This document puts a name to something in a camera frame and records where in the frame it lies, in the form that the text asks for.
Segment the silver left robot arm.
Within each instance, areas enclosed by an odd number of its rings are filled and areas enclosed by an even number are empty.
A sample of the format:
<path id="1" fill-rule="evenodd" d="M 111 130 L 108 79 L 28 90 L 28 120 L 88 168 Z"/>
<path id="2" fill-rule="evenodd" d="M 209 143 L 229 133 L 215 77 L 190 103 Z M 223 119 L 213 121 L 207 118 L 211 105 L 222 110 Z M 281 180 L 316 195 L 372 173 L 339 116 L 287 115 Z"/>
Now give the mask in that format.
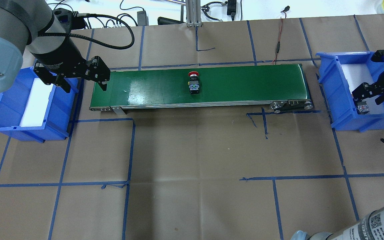
<path id="1" fill-rule="evenodd" d="M 110 69 L 99 56 L 85 60 L 71 40 L 71 31 L 84 26 L 84 14 L 52 10 L 44 0 L 0 0 L 0 93 L 13 85 L 25 50 L 36 58 L 33 72 L 44 84 L 70 93 L 67 78 L 83 78 L 105 91 Z"/>

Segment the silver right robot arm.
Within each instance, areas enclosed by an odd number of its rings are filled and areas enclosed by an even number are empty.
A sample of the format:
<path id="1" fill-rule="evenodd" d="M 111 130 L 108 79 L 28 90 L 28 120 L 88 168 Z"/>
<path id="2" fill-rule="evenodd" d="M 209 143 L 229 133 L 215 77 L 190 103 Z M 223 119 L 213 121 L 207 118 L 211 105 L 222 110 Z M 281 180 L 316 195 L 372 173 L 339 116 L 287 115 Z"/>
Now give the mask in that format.
<path id="1" fill-rule="evenodd" d="M 384 129 L 384 50 L 317 53 L 322 84 L 335 130 Z M 337 231 L 309 235 L 297 231 L 293 240 L 384 240 L 384 207 Z"/>

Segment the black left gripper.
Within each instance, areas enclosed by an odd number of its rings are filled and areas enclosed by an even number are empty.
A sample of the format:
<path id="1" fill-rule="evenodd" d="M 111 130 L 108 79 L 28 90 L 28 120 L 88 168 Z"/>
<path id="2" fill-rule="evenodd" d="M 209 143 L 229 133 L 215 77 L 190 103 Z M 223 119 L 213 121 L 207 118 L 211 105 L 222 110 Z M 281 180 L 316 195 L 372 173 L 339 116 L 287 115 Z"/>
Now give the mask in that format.
<path id="1" fill-rule="evenodd" d="M 37 59 L 33 71 L 38 78 L 46 85 L 59 86 L 67 94 L 71 91 L 71 85 L 66 78 L 97 82 L 102 91 L 107 91 L 111 71 L 102 58 L 95 56 L 87 61 L 69 37 L 63 39 L 60 46 L 48 53 L 33 53 Z"/>

